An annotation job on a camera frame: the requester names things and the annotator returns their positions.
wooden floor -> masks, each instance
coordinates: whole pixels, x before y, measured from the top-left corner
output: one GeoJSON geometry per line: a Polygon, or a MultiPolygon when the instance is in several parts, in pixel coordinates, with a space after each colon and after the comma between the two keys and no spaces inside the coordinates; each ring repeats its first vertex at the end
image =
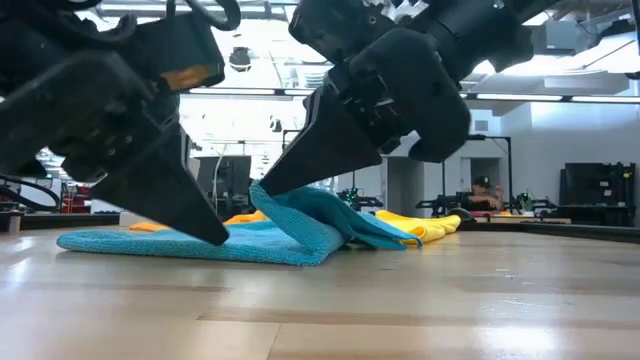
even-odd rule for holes
{"type": "Polygon", "coordinates": [[[640,359],[640,246],[461,233],[295,268],[0,237],[0,359],[640,359]]]}

orange cloth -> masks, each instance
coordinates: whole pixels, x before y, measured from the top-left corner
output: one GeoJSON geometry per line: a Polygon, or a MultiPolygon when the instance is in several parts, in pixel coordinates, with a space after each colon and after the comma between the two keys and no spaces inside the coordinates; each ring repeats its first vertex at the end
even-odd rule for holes
{"type": "MultiPolygon", "coordinates": [[[[267,220],[267,217],[264,216],[262,211],[258,210],[253,214],[236,215],[231,219],[225,221],[224,224],[232,225],[232,224],[242,224],[242,223],[249,223],[249,222],[256,222],[256,221],[265,221],[265,220],[267,220]]],[[[147,232],[167,230],[168,228],[169,227],[165,225],[159,225],[159,224],[154,224],[149,222],[141,222],[141,223],[137,223],[129,226],[130,231],[147,231],[147,232]]]]}
{"type": "Polygon", "coordinates": [[[253,214],[236,215],[231,219],[225,221],[224,224],[232,225],[232,224],[242,224],[242,223],[256,222],[256,221],[265,221],[265,220],[267,220],[267,217],[264,216],[262,211],[258,210],[253,214]]]}

blue towel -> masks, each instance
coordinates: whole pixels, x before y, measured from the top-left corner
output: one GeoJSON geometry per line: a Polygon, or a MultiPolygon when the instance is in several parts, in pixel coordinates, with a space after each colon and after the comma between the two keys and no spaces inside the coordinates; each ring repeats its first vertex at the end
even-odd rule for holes
{"type": "Polygon", "coordinates": [[[222,246],[175,230],[149,234],[121,230],[84,230],[64,234],[58,246],[73,251],[238,260],[311,266],[346,242],[358,239],[376,248],[402,250],[402,239],[416,239],[374,216],[356,213],[335,195],[304,187],[271,198],[260,186],[251,188],[255,207],[268,218],[227,226],[222,246]]]}

black machine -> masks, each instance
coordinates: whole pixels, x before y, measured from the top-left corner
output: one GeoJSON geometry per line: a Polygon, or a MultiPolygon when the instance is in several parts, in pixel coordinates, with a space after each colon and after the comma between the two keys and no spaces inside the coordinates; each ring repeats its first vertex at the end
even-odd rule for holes
{"type": "Polygon", "coordinates": [[[249,199],[250,156],[211,156],[198,160],[198,187],[212,201],[220,220],[255,210],[249,199]]]}
{"type": "Polygon", "coordinates": [[[344,189],[338,192],[338,198],[345,201],[355,211],[361,211],[364,207],[369,208],[382,208],[384,204],[380,199],[373,196],[360,196],[358,189],[352,187],[350,189],[344,189]]]}
{"type": "Polygon", "coordinates": [[[456,192],[455,195],[438,195],[434,200],[423,200],[416,204],[416,209],[431,209],[431,217],[447,216],[453,209],[458,209],[466,201],[469,193],[456,192]]]}
{"type": "Polygon", "coordinates": [[[524,214],[525,211],[533,211],[536,216],[543,219],[557,218],[558,206],[549,199],[534,199],[528,192],[518,194],[512,201],[512,213],[524,214]]]}
{"type": "MultiPolygon", "coordinates": [[[[301,134],[262,180],[277,195],[379,164],[416,131],[412,159],[441,162],[467,139],[459,82],[489,59],[497,71],[533,56],[521,24],[559,0],[431,0],[396,24],[378,1],[301,0],[289,31],[335,66],[306,101],[301,134]]],[[[100,0],[0,0],[0,173],[42,176],[43,147],[66,157],[92,197],[212,244],[228,233],[180,159],[179,94],[224,80],[210,31],[227,21],[192,13],[137,25],[125,16],[99,33],[73,11],[100,0]]]]}
{"type": "Polygon", "coordinates": [[[558,212],[574,224],[635,225],[636,164],[569,163],[560,172],[558,212]]]}

ceiling light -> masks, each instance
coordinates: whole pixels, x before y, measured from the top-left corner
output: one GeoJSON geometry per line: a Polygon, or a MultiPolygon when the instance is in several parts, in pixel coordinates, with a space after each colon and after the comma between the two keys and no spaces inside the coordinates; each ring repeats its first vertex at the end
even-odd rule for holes
{"type": "MultiPolygon", "coordinates": [[[[166,6],[161,4],[147,4],[147,5],[124,5],[124,4],[102,4],[99,7],[102,11],[165,11],[166,6]]],[[[209,11],[218,10],[222,11],[220,6],[205,6],[205,9],[209,11]]],[[[191,8],[187,5],[176,6],[176,11],[191,11],[191,8]]]]}
{"type": "Polygon", "coordinates": [[[489,60],[485,60],[473,69],[473,74],[493,75],[496,69],[491,65],[489,60]]]}
{"type": "Polygon", "coordinates": [[[478,94],[480,100],[509,100],[509,101],[560,101],[560,95],[516,95],[516,94],[478,94]]]}
{"type": "Polygon", "coordinates": [[[581,67],[575,65],[572,58],[551,55],[536,55],[531,60],[513,65],[501,72],[514,76],[560,76],[568,71],[578,71],[581,67]]]}
{"type": "Polygon", "coordinates": [[[640,104],[637,96],[574,96],[571,101],[585,103],[624,103],[640,104]]]}
{"type": "Polygon", "coordinates": [[[551,13],[552,13],[551,10],[541,12],[540,14],[527,20],[523,25],[524,26],[540,26],[545,22],[547,22],[547,20],[551,19],[551,13]]]}
{"type": "Polygon", "coordinates": [[[196,88],[189,90],[189,92],[211,95],[275,95],[273,89],[196,88]]]}
{"type": "Polygon", "coordinates": [[[284,91],[284,93],[286,95],[292,95],[292,96],[308,96],[311,95],[313,93],[313,90],[311,89],[287,89],[284,91]]]}

